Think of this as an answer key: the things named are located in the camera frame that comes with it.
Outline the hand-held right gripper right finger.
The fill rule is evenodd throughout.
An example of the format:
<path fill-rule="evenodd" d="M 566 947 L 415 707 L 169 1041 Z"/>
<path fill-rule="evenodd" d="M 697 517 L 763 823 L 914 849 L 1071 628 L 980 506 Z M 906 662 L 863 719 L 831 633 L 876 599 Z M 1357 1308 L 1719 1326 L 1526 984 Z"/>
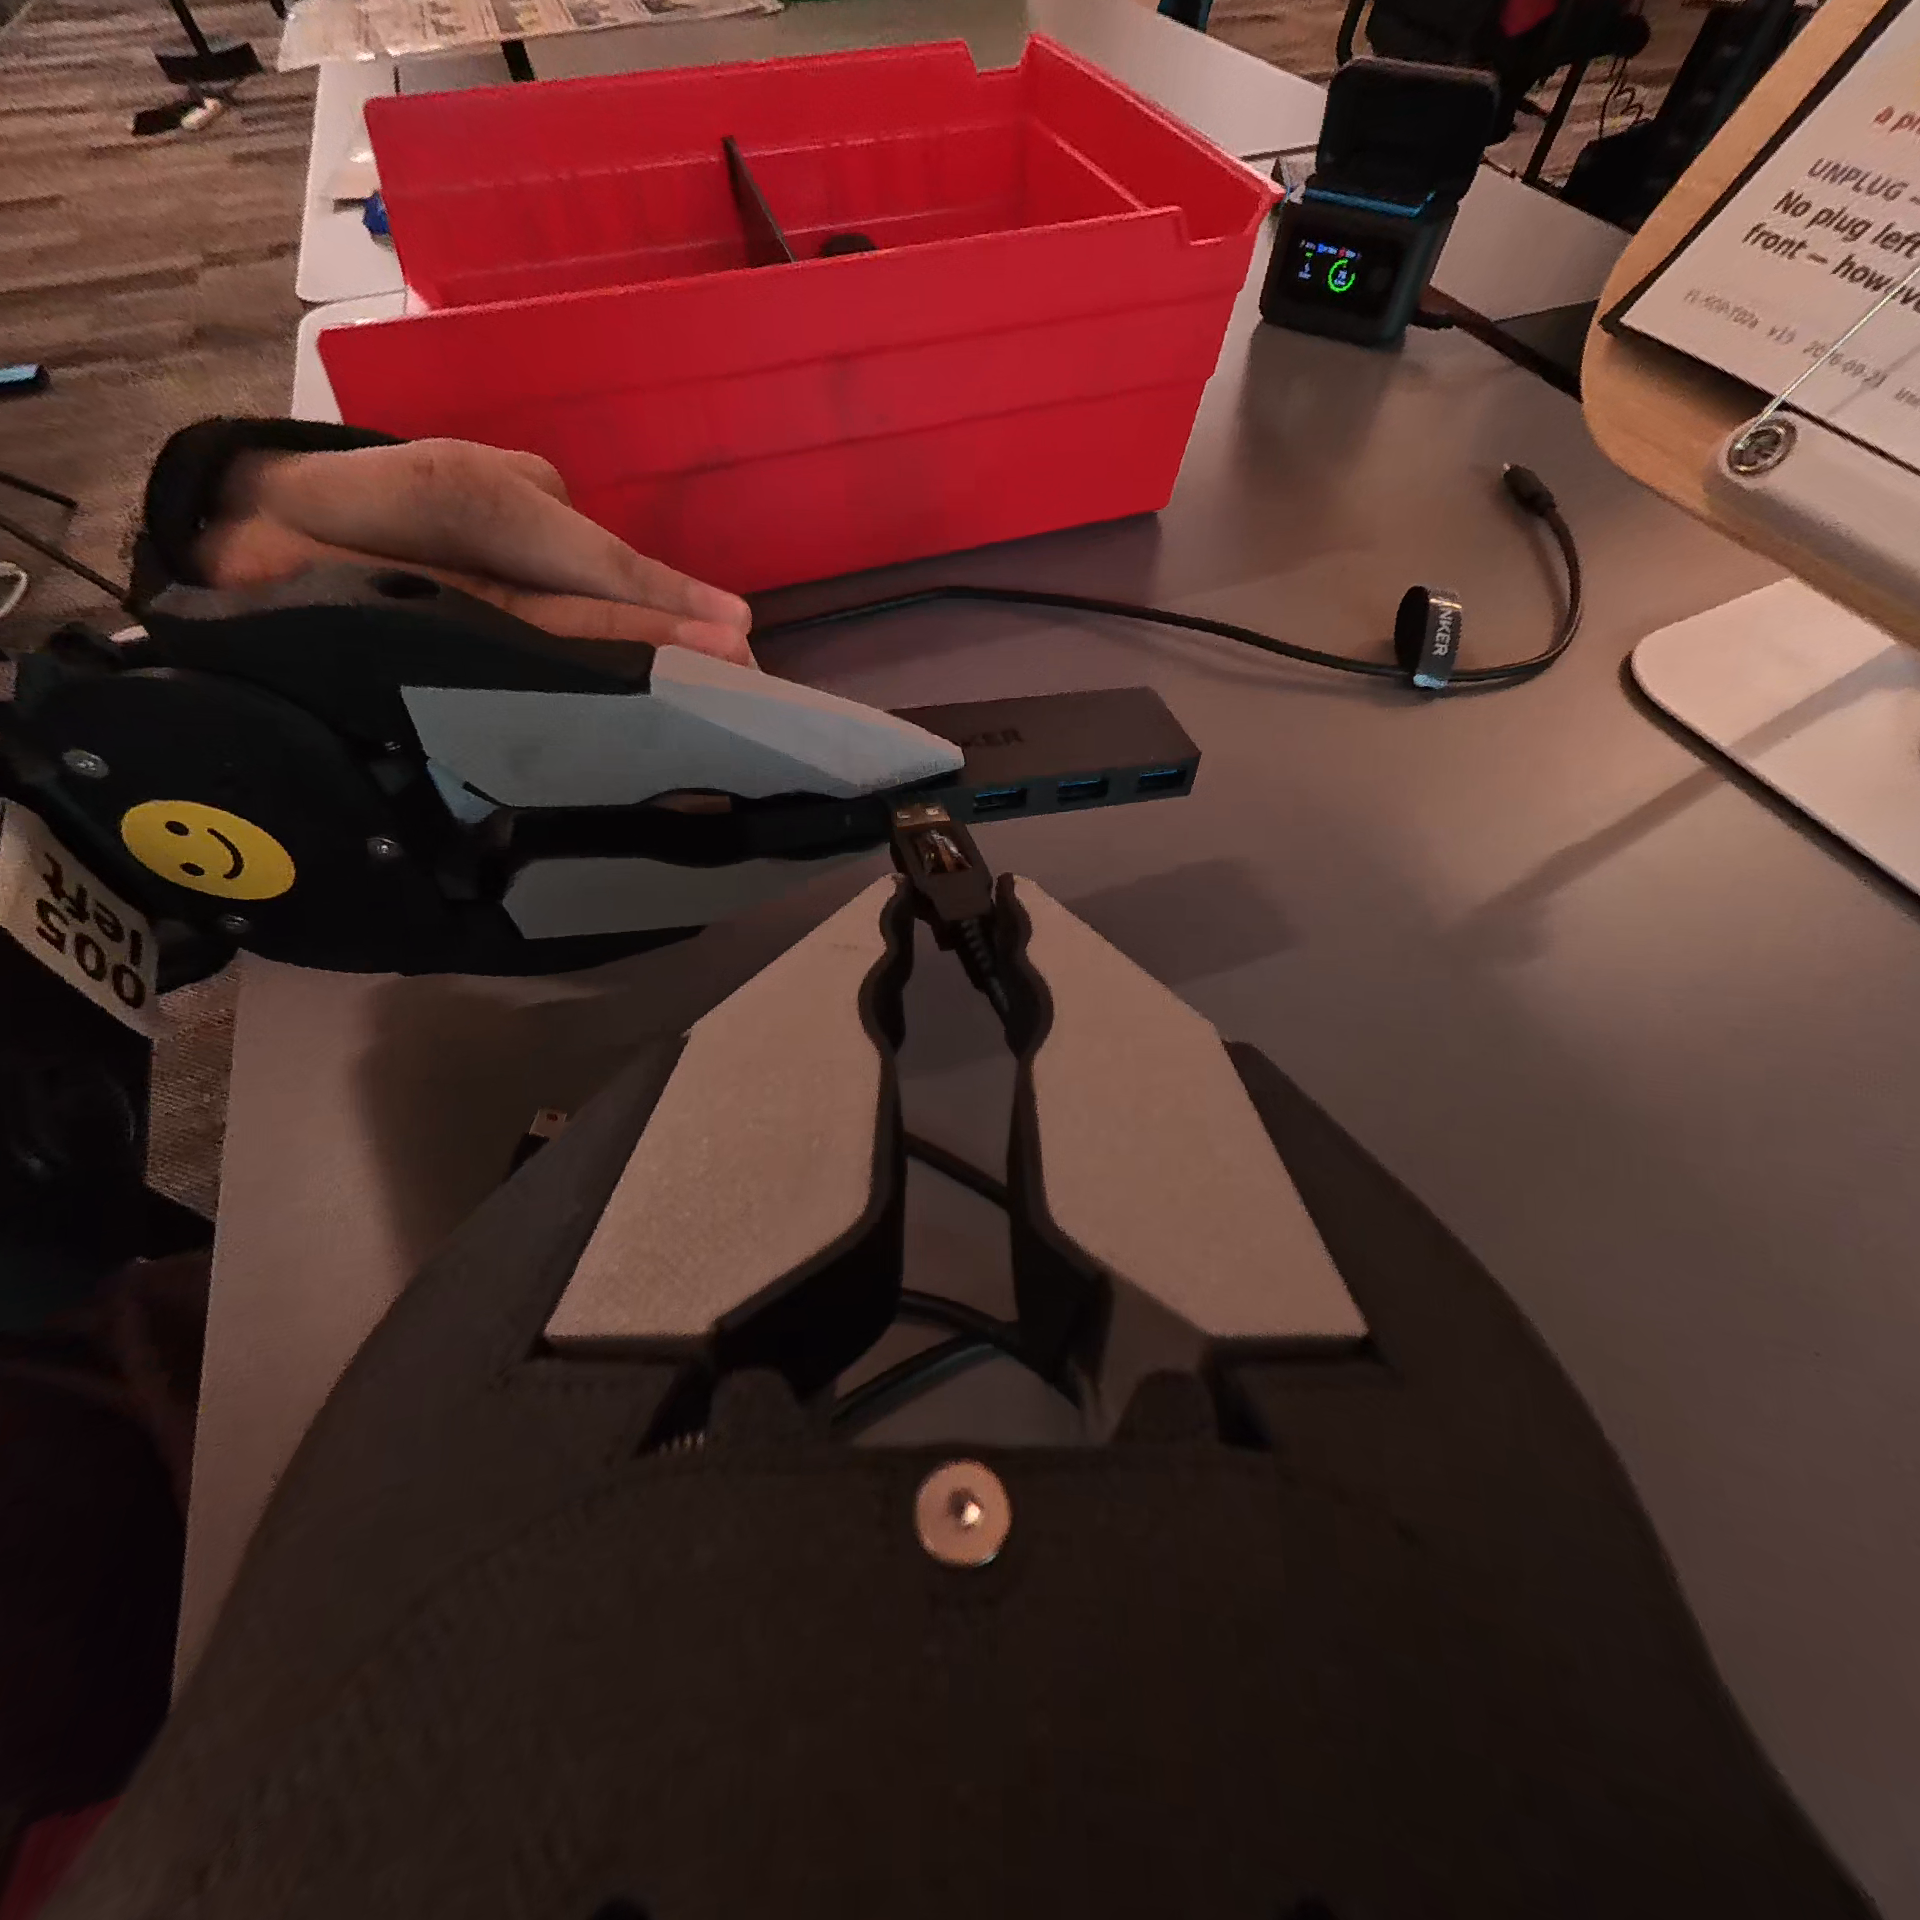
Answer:
<path fill-rule="evenodd" d="M 1360 1354 L 1365 1316 L 1240 1072 L 1188 1001 L 1004 878 L 1019 1330 L 1069 1378 Z"/>

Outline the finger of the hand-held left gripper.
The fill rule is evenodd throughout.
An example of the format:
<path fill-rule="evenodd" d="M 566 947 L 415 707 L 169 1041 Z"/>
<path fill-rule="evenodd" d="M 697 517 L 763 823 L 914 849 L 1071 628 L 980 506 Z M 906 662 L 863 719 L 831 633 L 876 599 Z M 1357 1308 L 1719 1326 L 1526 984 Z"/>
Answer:
<path fill-rule="evenodd" d="M 433 765 L 516 810 L 857 800 L 966 765 L 962 746 L 891 711 L 682 645 L 653 652 L 646 689 L 407 684 L 399 697 Z"/>
<path fill-rule="evenodd" d="M 517 810 L 499 903 L 527 941 L 697 930 L 878 849 L 891 810 Z"/>

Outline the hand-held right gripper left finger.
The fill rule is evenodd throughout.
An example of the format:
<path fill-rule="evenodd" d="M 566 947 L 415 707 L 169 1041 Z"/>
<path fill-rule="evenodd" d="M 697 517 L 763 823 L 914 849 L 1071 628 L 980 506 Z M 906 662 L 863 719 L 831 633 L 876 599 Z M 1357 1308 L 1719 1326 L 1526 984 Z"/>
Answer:
<path fill-rule="evenodd" d="M 899 1303 L 903 895 L 872 881 L 684 1036 L 541 1332 L 825 1390 Z"/>

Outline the red plastic bin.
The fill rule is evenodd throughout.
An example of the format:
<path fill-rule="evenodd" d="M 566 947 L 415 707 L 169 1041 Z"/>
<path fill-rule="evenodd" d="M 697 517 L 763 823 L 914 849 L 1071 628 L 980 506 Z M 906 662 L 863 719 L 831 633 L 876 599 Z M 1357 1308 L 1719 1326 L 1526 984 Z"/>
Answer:
<path fill-rule="evenodd" d="M 379 98 L 349 425 L 533 454 L 737 593 L 1168 504 L 1276 186 L 1031 36 Z"/>

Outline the slim black USB hub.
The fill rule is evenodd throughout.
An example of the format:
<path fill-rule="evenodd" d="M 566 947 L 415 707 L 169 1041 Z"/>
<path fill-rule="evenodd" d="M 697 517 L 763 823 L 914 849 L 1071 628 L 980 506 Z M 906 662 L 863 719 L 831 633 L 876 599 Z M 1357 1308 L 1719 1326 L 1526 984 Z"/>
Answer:
<path fill-rule="evenodd" d="M 968 825 L 1180 800 L 1199 763 L 1199 747 L 1150 685 L 941 702 L 893 716 L 959 749 L 959 772 L 922 789 Z"/>

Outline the person's left hand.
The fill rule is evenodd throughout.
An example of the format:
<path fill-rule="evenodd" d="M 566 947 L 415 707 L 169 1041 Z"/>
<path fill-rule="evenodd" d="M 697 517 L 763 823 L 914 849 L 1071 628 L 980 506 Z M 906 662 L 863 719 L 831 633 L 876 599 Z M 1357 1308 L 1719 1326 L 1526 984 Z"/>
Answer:
<path fill-rule="evenodd" d="M 555 636 L 756 666 L 740 595 L 636 552 L 572 506 L 548 462 L 487 444 L 243 452 L 190 552 L 209 587 L 392 563 Z"/>

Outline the white side table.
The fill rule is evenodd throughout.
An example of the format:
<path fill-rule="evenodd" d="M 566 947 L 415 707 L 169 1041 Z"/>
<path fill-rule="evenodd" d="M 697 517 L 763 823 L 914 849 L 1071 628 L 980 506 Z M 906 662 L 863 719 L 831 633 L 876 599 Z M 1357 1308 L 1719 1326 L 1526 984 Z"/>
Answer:
<path fill-rule="evenodd" d="M 319 355 L 326 329 L 396 320 L 407 310 L 392 244 L 366 225 L 361 199 L 339 199 L 333 191 L 358 161 L 372 157 L 367 104 L 398 90 L 396 59 L 327 59 L 317 68 L 296 267 L 301 305 L 289 396 L 296 419 L 339 419 Z"/>

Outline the black charger with display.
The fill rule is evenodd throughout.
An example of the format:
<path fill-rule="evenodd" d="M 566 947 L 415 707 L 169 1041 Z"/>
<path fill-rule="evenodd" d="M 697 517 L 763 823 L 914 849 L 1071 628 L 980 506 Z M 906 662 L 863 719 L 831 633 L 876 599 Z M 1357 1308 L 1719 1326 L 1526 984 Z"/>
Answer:
<path fill-rule="evenodd" d="M 1490 69 L 1385 57 L 1326 90 L 1311 167 L 1279 203 L 1260 320 L 1360 348 L 1396 348 L 1495 134 Z"/>

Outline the wooden instruction board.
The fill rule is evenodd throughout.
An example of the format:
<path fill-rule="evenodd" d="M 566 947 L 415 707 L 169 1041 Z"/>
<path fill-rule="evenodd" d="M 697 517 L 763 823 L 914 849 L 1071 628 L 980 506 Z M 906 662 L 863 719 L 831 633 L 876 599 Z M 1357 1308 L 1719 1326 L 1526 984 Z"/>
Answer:
<path fill-rule="evenodd" d="M 1915 644 L 1917 12 L 1827 3 L 1621 252 L 1605 458 Z"/>

